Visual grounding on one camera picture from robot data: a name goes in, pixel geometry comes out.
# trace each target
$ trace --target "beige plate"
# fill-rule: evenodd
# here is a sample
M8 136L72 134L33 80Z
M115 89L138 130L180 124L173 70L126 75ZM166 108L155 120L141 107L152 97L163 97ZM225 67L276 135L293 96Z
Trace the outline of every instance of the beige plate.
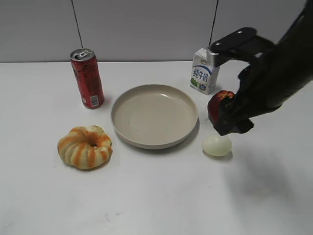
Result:
M198 110L184 92L165 85L144 85L122 94L111 118L117 134L140 148L162 149L182 142L196 126Z

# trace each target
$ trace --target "apple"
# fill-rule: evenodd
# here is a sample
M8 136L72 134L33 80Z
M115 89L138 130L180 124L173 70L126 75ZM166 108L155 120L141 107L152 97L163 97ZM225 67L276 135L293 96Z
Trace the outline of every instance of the apple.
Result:
M219 120L220 102L226 97L232 99L234 95L234 92L222 90L212 96L207 104L207 112L209 113L209 118L213 124L217 123Z

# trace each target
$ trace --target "barcode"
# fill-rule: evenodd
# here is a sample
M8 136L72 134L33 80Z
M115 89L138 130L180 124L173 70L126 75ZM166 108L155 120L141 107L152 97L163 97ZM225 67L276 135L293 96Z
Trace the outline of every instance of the barcode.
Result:
M98 96L94 95L94 96L90 96L90 101L91 101L91 106L95 107L99 105L99 100L98 100Z

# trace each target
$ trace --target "milk carton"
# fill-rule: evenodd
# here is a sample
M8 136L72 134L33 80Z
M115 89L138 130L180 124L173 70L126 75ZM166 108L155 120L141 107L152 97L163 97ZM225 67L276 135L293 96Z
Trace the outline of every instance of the milk carton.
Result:
M203 94L210 94L215 89L219 70L220 67L213 67L207 58L206 49L201 48L194 55L190 86Z

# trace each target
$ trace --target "can pull tab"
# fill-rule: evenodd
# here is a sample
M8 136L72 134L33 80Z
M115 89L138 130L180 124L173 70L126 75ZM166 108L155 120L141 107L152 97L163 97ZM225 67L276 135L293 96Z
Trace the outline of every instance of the can pull tab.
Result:
M85 56L88 55L88 54L89 54L89 51L84 50L83 52L80 52L80 53L78 54L78 56L79 56L79 57L85 57Z

